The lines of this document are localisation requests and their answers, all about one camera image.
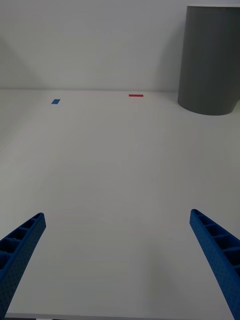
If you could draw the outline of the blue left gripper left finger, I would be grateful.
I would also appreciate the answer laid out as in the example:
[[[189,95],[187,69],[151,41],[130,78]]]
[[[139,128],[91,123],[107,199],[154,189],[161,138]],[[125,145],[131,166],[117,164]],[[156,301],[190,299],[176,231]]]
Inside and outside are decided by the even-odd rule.
[[[2,320],[45,229],[45,215],[40,212],[0,240],[0,318]]]

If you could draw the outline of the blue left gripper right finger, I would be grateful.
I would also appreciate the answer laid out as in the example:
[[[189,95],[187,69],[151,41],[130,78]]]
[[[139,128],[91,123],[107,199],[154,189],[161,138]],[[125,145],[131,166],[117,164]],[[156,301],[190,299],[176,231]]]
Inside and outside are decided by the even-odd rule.
[[[240,240],[193,209],[189,224],[235,320],[240,319]]]

